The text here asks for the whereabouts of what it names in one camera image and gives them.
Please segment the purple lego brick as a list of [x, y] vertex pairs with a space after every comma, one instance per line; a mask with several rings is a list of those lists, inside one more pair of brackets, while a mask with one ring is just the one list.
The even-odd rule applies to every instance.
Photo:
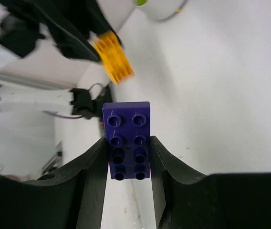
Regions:
[[102, 107], [111, 179], [150, 177], [150, 102]]

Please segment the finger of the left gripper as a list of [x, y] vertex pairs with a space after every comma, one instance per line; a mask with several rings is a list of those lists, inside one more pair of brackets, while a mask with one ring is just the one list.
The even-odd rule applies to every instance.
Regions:
[[0, 21], [0, 45], [25, 58], [45, 39], [40, 25], [47, 27], [55, 47], [68, 59], [101, 62], [89, 43], [114, 32], [95, 0], [0, 0], [8, 14]]

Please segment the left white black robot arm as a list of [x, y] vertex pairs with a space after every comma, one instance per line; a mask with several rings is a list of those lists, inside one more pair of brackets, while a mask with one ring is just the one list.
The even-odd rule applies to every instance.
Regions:
[[[0, 19], [0, 69], [24, 59], [45, 39], [41, 26], [47, 27], [59, 53], [74, 60], [102, 62], [102, 56], [89, 43], [91, 33], [115, 35], [95, 0], [0, 0], [6, 14]], [[111, 102], [109, 86], [96, 98], [89, 89], [20, 89], [0, 85], [0, 113], [41, 111], [56, 115], [68, 113], [71, 119], [101, 118], [102, 107]]]

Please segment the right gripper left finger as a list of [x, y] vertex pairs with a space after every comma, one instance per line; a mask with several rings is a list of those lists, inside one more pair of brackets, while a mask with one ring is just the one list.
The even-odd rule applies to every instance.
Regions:
[[108, 172], [106, 141], [37, 180], [0, 176], [0, 229], [98, 229]]

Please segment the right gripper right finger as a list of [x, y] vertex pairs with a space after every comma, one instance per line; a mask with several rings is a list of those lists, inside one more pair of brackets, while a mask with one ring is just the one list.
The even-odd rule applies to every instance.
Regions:
[[151, 137], [159, 229], [271, 229], [271, 173], [204, 175]]

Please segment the yellow lego plate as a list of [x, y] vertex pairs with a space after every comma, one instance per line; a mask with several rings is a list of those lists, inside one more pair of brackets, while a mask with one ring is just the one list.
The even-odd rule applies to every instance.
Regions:
[[93, 46], [101, 58], [101, 64], [114, 84], [121, 84], [134, 75], [134, 71], [125, 55], [118, 36], [107, 31], [94, 35]]

